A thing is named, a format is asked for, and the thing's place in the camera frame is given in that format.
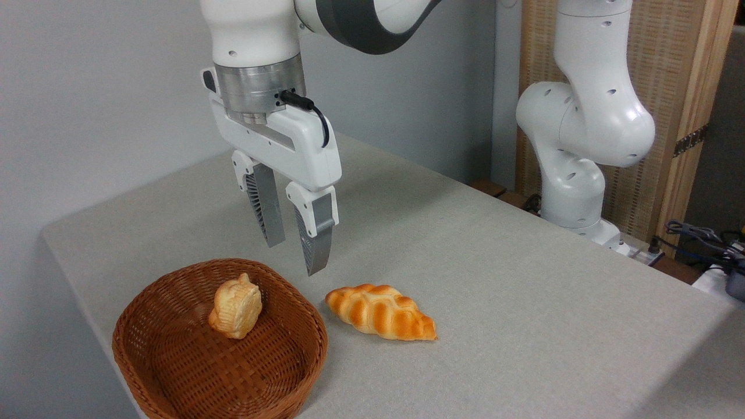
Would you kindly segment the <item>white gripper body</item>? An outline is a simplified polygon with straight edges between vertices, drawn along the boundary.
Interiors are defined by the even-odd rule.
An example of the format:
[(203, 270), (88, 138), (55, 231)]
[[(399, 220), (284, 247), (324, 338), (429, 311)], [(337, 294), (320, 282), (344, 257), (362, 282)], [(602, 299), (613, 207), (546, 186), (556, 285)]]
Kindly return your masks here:
[(288, 106), (271, 112), (265, 125), (239, 123), (229, 117), (218, 95), (215, 69), (203, 69), (202, 74), (220, 134), (232, 147), (309, 191), (320, 191), (340, 180), (335, 133), (329, 122), (328, 133), (324, 133), (316, 112)]

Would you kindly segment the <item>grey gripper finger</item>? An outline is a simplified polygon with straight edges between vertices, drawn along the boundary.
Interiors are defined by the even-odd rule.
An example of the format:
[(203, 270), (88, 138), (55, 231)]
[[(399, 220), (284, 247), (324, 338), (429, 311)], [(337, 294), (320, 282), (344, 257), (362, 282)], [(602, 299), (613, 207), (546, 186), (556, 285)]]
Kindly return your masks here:
[(301, 249), (309, 276), (325, 268), (332, 248), (332, 229), (339, 223), (336, 191), (333, 186), (312, 193), (296, 182), (286, 188), (295, 206)]
[(232, 164), (239, 188), (247, 193), (268, 247), (285, 241), (274, 170), (236, 150)]

